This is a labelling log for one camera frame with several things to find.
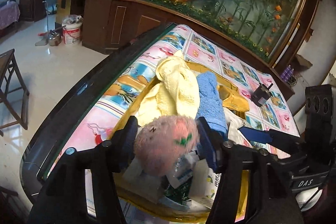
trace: white floor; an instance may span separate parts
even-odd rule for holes
[[[55,15],[49,16],[49,27],[54,27]],[[0,136],[0,186],[19,193],[17,203],[23,204],[28,214],[31,203],[20,183],[19,166],[22,154],[30,139],[57,102],[106,55],[92,51],[81,45],[57,47],[34,44],[40,40],[38,33],[47,30],[46,19],[35,23],[24,22],[17,33],[0,39],[0,53],[15,49],[24,82],[30,92],[28,104],[28,130],[16,125],[3,129]],[[12,78],[11,87],[18,81]],[[11,94],[10,100],[20,109],[20,92]],[[4,104],[0,104],[0,123],[13,121]]]

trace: plush toy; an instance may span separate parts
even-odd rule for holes
[[[134,153],[147,174],[164,176],[198,141],[192,118],[162,116],[141,129],[134,142]]]

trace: wooden chair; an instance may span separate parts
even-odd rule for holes
[[[15,124],[20,124],[25,130],[28,129],[27,126],[27,112],[28,112],[28,96],[29,91],[23,82],[22,76],[20,74],[19,68],[17,66],[15,57],[14,57],[14,49],[9,50],[8,52],[4,52],[0,54],[0,103],[4,103],[7,107],[7,109],[10,111],[10,113],[13,115],[13,117],[16,119],[15,122],[10,122],[8,124],[4,124],[0,126],[0,135],[3,136],[3,132],[1,129],[13,126]],[[20,87],[15,88],[13,90],[9,90],[9,83],[11,81],[13,73],[16,73],[16,76],[20,82]],[[6,81],[5,90],[2,90],[2,83],[3,80]],[[10,102],[7,100],[7,95],[11,92],[17,91],[23,89],[23,98],[22,98],[22,107],[21,107],[21,115],[19,116],[16,111],[11,106]]]

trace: blue gripper pad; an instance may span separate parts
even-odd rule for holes
[[[210,129],[204,117],[196,119],[196,124],[207,164],[215,173],[218,173],[223,162],[221,144],[224,140],[218,132]]]

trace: pink bedsheet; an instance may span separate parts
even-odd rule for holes
[[[20,9],[15,1],[7,3],[0,8],[0,30],[7,28],[13,22],[19,20]]]

